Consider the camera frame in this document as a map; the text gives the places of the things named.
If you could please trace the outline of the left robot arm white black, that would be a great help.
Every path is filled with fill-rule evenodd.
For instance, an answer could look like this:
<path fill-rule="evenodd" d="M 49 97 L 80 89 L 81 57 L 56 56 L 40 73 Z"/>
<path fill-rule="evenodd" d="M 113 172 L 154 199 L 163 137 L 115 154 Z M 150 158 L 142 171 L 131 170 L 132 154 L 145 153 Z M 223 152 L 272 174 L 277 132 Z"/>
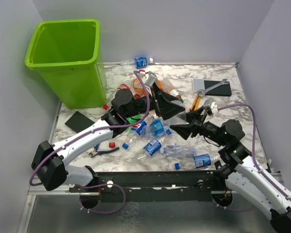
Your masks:
<path fill-rule="evenodd" d="M 90 148 L 108 141 L 132 126 L 129 117 L 142 114 L 147 116 L 154 110 L 158 117 L 170 119 L 185 111 L 175 104 L 177 98 L 160 90 L 156 84 L 151 94 L 135 99 L 129 89 L 120 89 L 111 101 L 111 108 L 94 124 L 80 133 L 51 144 L 40 143 L 35 152 L 31 168 L 40 185 L 52 191 L 63 184 L 80 185 L 85 191 L 93 191 L 97 186 L 97 174 L 89 166 L 77 167 L 70 163 Z"/>

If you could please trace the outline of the clear plain bottle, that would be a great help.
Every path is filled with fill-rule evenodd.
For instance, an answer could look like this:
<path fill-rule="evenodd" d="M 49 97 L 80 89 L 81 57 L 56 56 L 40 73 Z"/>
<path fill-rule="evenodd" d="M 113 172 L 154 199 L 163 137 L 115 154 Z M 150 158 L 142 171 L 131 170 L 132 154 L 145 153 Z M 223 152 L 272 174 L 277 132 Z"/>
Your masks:
<path fill-rule="evenodd" d="M 183 103 L 180 100 L 173 100 L 172 103 L 183 107 Z M 187 124 L 186 120 L 186 111 L 182 111 L 171 119 L 171 125 Z"/>

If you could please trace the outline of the crushed orange label bottle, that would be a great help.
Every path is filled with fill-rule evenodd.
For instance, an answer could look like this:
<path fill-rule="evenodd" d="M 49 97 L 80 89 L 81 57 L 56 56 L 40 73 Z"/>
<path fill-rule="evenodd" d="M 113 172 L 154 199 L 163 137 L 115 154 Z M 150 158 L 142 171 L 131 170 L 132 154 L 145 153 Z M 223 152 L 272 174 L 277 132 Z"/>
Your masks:
<path fill-rule="evenodd" d="M 146 86 L 145 88 L 143 88 L 140 80 L 138 78 L 135 78 L 133 80 L 133 89 L 134 89 L 134 92 L 136 94 L 139 94 L 141 97 L 145 96 L 146 93 L 148 93 L 149 95 L 151 94 L 151 91 L 150 91 L 150 88 L 146 85 L 146 82 L 148 80 L 148 78 L 146 76 L 142 77 L 141 78 L 144 85 Z"/>

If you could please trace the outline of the orange juice bottle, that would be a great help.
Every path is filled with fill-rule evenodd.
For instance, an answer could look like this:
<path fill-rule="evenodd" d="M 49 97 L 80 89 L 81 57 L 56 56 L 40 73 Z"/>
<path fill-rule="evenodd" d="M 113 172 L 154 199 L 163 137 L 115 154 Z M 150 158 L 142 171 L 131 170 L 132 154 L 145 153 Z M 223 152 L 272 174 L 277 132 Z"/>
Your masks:
<path fill-rule="evenodd" d="M 163 84 L 159 79 L 156 79 L 155 83 L 160 90 L 164 90 Z"/>

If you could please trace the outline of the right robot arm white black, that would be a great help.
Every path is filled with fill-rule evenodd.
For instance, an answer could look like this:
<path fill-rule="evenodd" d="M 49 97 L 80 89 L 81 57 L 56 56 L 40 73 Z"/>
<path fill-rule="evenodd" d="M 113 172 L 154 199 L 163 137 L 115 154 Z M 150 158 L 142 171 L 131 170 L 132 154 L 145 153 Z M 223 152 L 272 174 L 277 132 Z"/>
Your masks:
<path fill-rule="evenodd" d="M 259 209 L 277 233 L 291 233 L 291 191 L 284 187 L 256 160 L 241 139 L 245 136 L 238 120 L 230 119 L 221 126 L 206 120 L 218 112 L 199 108 L 187 113 L 186 124 L 171 125 L 183 139 L 197 135 L 222 147 L 219 150 L 224 165 L 214 172 L 213 184 L 219 190 L 226 187 L 242 195 Z"/>

